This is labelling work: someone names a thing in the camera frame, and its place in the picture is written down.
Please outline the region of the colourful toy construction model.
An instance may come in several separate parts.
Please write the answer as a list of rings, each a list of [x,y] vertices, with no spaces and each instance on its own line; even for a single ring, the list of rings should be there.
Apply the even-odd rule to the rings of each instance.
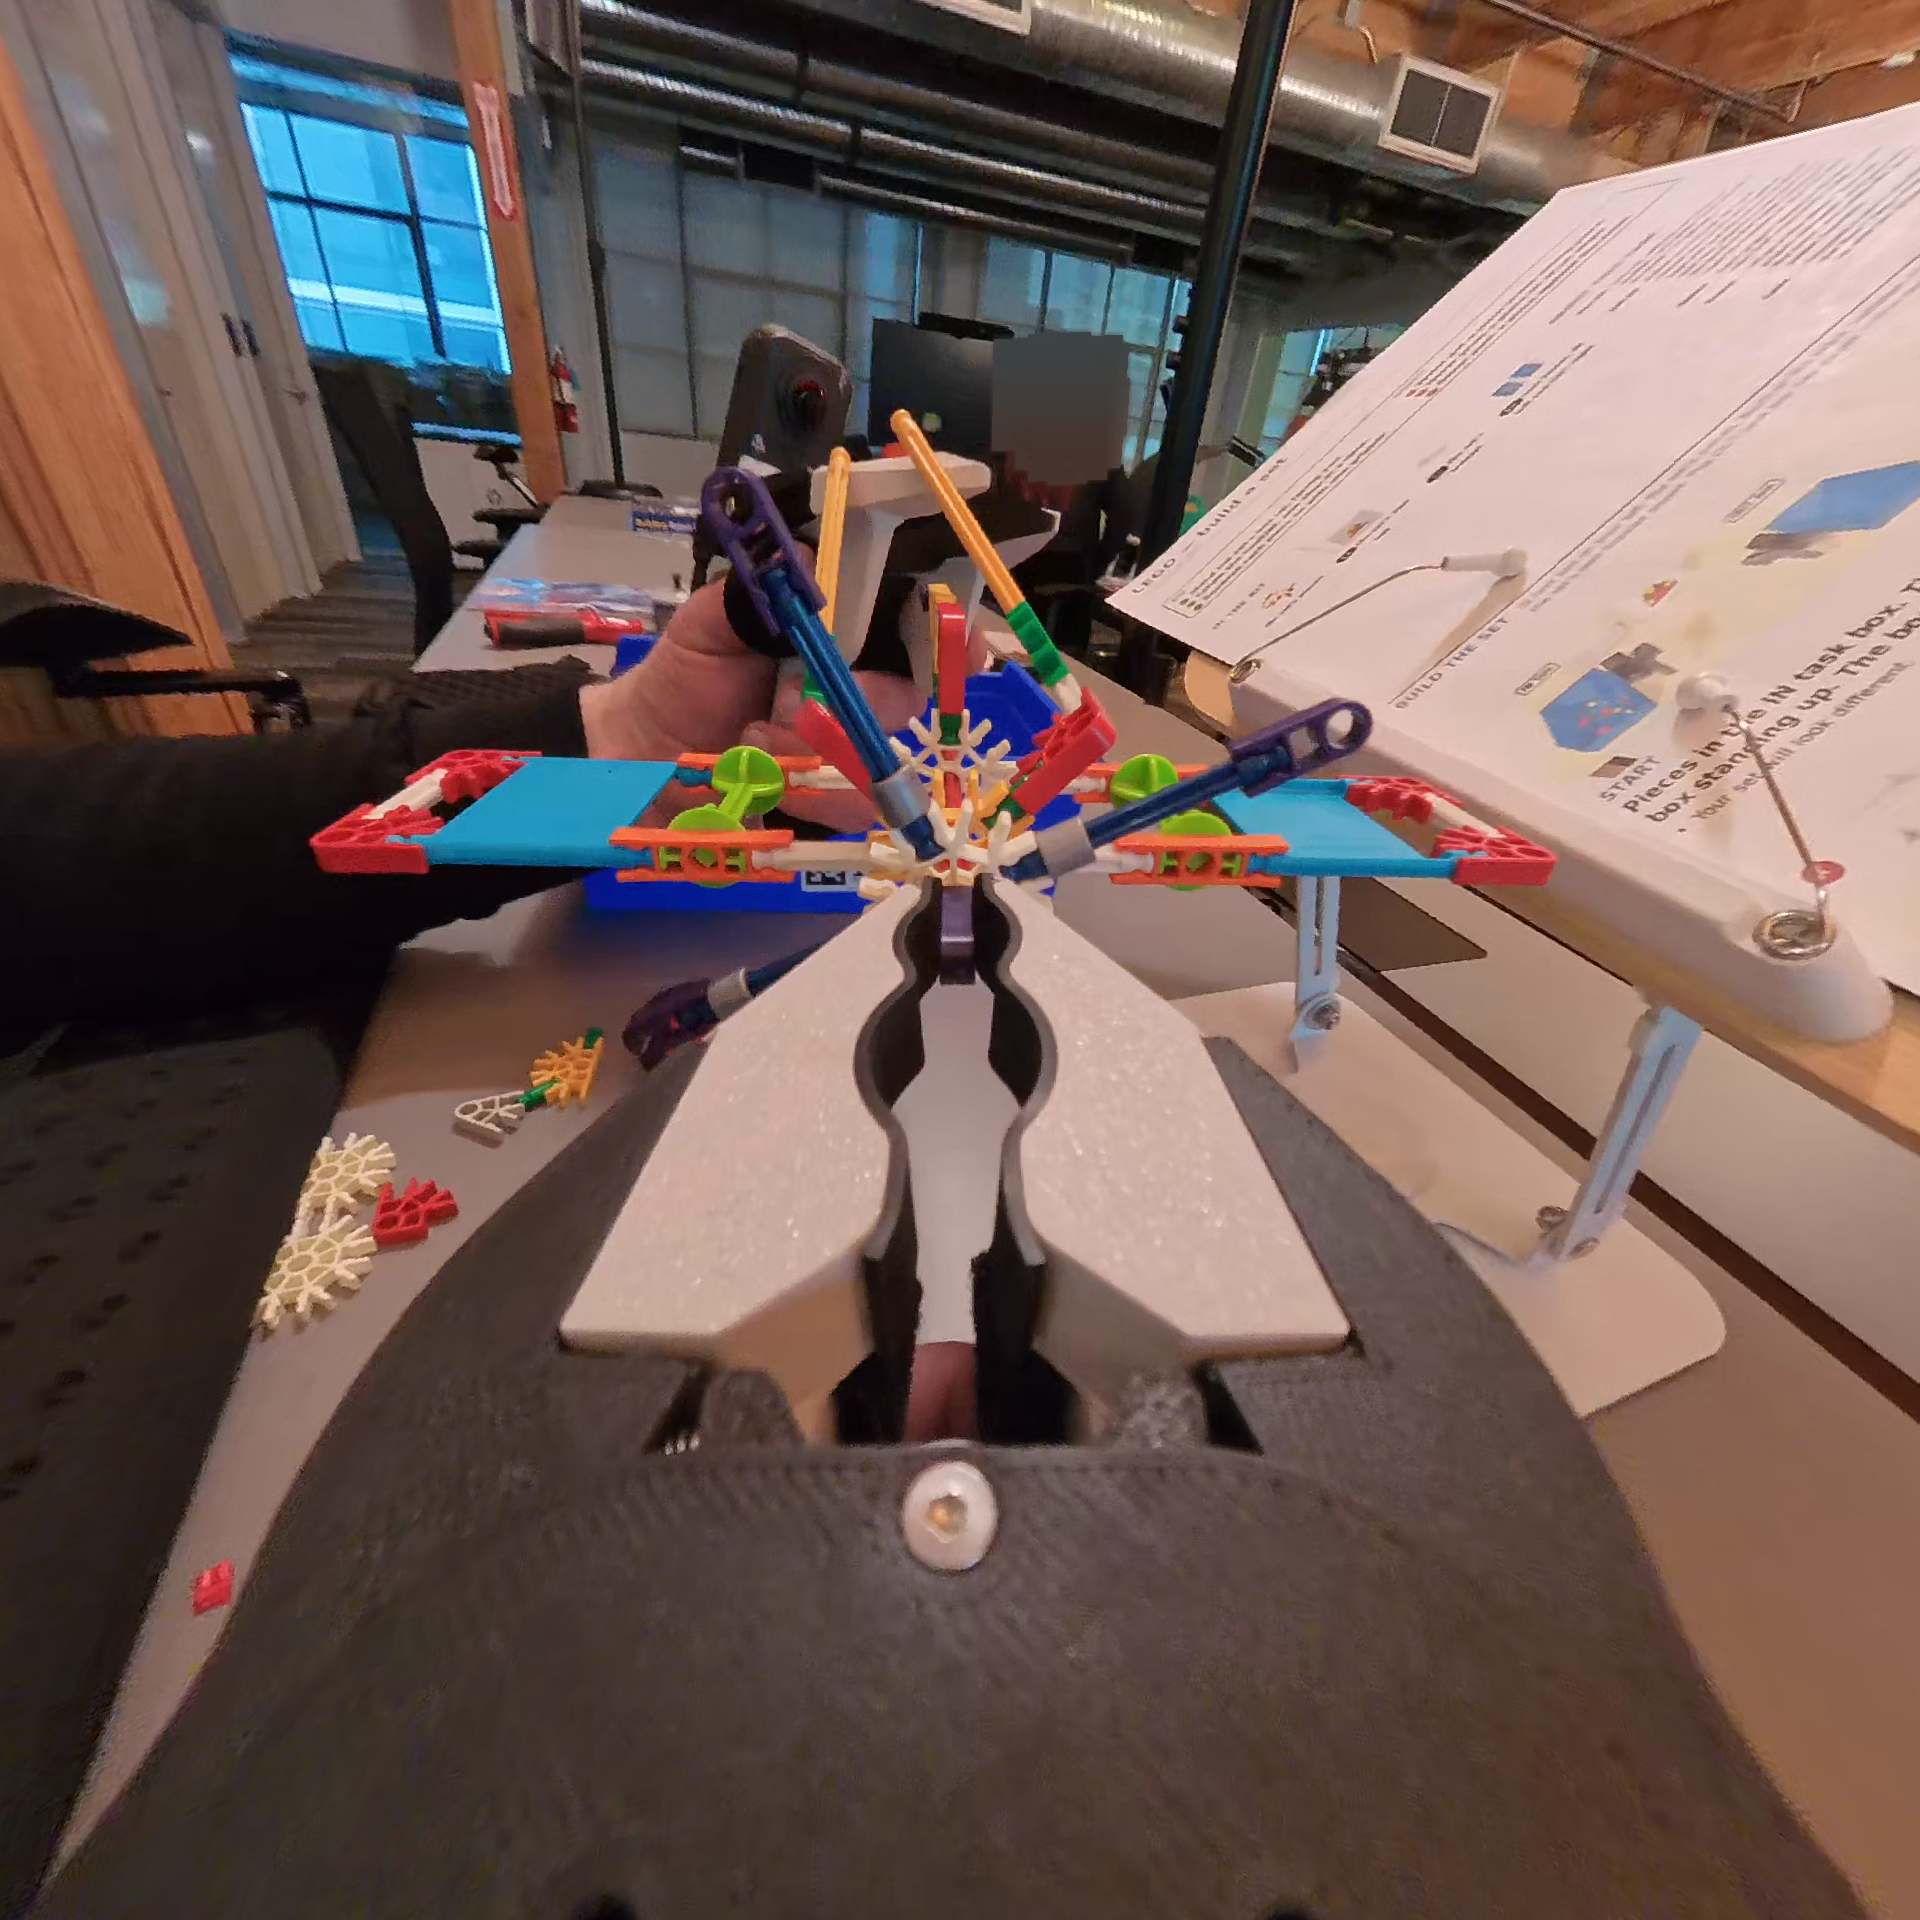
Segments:
[[[702,524],[739,583],[756,637],[798,667],[799,752],[733,745],[673,759],[548,759],[456,751],[311,841],[325,874],[424,875],[454,869],[559,869],[664,890],[804,890],[887,905],[926,900],[944,984],[991,984],[993,1059],[1016,1059],[1030,989],[1012,963],[1040,941],[1020,907],[1048,905],[1069,875],[1127,890],[1299,892],[1302,975],[1296,1029],[1337,1019],[1337,885],[1431,877],[1542,890],[1544,844],[1481,818],[1438,786],[1343,769],[1368,736],[1355,705],[1320,705],[1238,736],[1208,767],[1116,759],[1116,722],[1073,676],[984,537],[957,469],[915,428],[902,456],[822,476],[820,544],[796,539],[767,484],[718,469]],[[829,617],[849,615],[853,514],[865,483],[918,483],[965,547],[1020,642],[979,675],[963,596],[921,589],[923,712],[896,733],[857,689]]]

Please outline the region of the person's left forearm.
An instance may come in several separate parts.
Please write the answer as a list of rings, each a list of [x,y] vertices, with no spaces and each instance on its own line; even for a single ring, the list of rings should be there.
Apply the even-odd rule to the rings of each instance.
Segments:
[[[445,752],[585,757],[585,681],[575,660],[404,676],[339,728],[5,751],[5,1051],[59,1025],[359,987],[413,938],[568,883],[515,867],[327,874],[309,844]]]

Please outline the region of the red handled tool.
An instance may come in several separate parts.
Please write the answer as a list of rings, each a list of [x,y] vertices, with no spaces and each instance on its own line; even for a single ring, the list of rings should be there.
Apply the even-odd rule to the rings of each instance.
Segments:
[[[483,611],[483,629],[497,651],[563,650],[574,645],[620,647],[628,641],[655,641],[657,617],[653,603],[588,602],[588,603],[526,603]]]

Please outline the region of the black vertical pole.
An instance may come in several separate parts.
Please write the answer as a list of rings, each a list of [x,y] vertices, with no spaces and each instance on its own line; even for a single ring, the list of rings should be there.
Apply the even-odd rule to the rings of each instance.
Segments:
[[[1241,20],[1206,219],[1183,311],[1179,365],[1173,371],[1158,441],[1147,514],[1151,544],[1167,544],[1181,530],[1293,15],[1293,3],[1253,3]]]

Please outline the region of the red wall sign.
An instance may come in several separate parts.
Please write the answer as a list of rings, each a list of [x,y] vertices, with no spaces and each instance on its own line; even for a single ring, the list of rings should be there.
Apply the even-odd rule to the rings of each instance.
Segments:
[[[501,88],[489,80],[472,80],[463,88],[471,144],[478,159],[487,217],[501,225],[520,219],[519,162],[511,135],[511,113]]]

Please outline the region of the window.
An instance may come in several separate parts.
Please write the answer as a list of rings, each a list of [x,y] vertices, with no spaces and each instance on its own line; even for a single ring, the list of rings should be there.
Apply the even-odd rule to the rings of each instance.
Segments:
[[[515,440],[483,177],[452,84],[229,37],[309,356],[390,369],[412,421]]]

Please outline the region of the printed instruction sheet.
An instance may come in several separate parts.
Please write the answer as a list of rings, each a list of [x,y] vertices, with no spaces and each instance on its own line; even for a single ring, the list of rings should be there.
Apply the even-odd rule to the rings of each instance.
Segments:
[[[1112,599],[1804,1033],[1916,992],[1916,106],[1575,185]]]

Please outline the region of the white air vent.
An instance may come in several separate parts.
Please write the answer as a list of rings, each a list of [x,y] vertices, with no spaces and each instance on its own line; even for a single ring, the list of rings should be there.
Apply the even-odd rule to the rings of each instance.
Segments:
[[[1503,106],[1503,88],[1465,72],[1399,56],[1375,133],[1380,154],[1471,177]]]

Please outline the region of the black computer monitor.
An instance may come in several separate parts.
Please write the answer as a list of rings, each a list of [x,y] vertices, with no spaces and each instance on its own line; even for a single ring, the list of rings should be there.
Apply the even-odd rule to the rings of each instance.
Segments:
[[[896,440],[892,416],[911,415],[928,443],[967,459],[991,458],[991,338],[921,328],[909,320],[871,324],[865,440]]]

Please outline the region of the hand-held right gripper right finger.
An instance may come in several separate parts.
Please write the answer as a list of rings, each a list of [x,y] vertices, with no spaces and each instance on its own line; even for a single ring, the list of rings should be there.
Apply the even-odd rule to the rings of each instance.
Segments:
[[[1015,1103],[980,1258],[980,1434],[1108,1424],[1137,1378],[1337,1353],[1350,1319],[1197,1026],[1007,881],[980,888]]]

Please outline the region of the silver ventilation duct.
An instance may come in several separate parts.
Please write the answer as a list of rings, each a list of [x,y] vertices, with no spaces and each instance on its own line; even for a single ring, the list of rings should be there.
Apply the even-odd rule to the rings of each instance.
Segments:
[[[1041,74],[974,20],[813,5],[579,5],[588,95],[792,164],[820,193],[1087,237],[1100,256],[1192,265],[1219,113]]]

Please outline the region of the white tilted reading stand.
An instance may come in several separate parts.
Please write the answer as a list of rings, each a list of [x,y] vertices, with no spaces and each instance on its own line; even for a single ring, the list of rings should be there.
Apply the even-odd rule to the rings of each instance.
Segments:
[[[1245,712],[1243,665],[1228,667],[1229,713],[1251,728],[1289,708]],[[1616,1079],[1589,1163],[1575,1177],[1549,1169],[1477,1095],[1448,1081],[1448,1068],[1415,1051],[1405,1018],[1371,995],[1340,997],[1337,1019],[1312,1037],[1283,1010],[1279,987],[1219,992],[1183,1004],[1208,1036],[1229,1037],[1279,1071],[1291,1093],[1337,1129],[1468,1258],[1487,1289],[1552,1369],[1577,1413],[1596,1413],[1677,1377],[1720,1349],[1723,1319],[1702,1281],[1644,1231],[1624,1221],[1630,1186],[1677,1099],[1701,1151],[1723,1170],[1750,1177],[1759,1199],[1787,1202],[1820,1253],[1849,1251],[1859,1227],[1841,1221],[1855,1176],[1840,1170],[1835,1144],[1820,1131],[1801,1144],[1781,1136],[1791,1112],[1765,1095],[1759,1115],[1709,1113],[1677,1095],[1702,1032],[1726,1043],[1758,1029],[1779,1055],[1872,1051],[1888,1060],[1895,992],[1883,1021],[1854,1041],[1822,1041],[1727,995],[1717,979],[1677,967],[1627,931],[1598,921],[1568,899],[1555,875],[1528,890],[1533,913],[1572,921],[1561,944],[1495,952],[1493,979],[1468,987],[1468,1008],[1502,1004],[1503,1036],[1518,1045],[1510,1073],[1547,1085],[1549,1073],[1596,1066]]]

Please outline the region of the black office chair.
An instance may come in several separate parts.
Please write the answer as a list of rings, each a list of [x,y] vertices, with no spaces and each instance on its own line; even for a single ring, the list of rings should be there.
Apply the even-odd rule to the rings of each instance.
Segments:
[[[393,529],[415,589],[415,655],[452,617],[454,544],[424,484],[409,381],[395,369],[340,352],[309,360],[319,407]]]

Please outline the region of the white snowflake toy connector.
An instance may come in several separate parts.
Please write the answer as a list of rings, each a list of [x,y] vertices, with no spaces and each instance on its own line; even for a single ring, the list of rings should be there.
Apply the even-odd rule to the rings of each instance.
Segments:
[[[277,1251],[251,1328],[272,1336],[312,1325],[360,1289],[375,1258],[377,1242],[364,1221],[350,1213],[302,1221]]]
[[[375,1201],[393,1179],[393,1145],[348,1135],[343,1141],[325,1136],[307,1167],[295,1202],[295,1223],[318,1218],[321,1223],[359,1209]]]

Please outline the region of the blue plastic bin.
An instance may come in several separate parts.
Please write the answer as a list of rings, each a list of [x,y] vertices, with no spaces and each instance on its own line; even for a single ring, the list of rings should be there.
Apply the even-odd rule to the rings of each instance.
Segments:
[[[963,708],[967,731],[979,731],[972,759],[1020,759],[1036,748],[1041,729],[1056,719],[1045,689],[1022,663],[997,663],[967,681]],[[695,877],[630,881],[625,872],[593,872],[583,883],[583,897],[601,915],[652,915],[680,919],[713,919],[745,915],[756,921],[790,921],[827,916],[846,921],[869,905],[857,892],[857,875],[848,872],[792,872],[774,883],[707,885]]]

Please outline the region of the person's left hand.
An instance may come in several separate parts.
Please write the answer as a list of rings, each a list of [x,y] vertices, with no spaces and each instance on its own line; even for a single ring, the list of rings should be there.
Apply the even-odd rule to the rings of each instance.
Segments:
[[[808,755],[798,731],[798,680],[750,647],[760,624],[732,580],[709,583],[672,615],[653,651],[622,680],[580,692],[583,741],[597,762],[677,762],[750,745]]]

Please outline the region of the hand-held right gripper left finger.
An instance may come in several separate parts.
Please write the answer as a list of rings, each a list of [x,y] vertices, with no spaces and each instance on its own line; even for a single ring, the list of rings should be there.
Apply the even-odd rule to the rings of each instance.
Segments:
[[[939,890],[902,888],[723,1021],[559,1319],[580,1353],[774,1378],[899,1440],[921,1319],[905,1136]]]

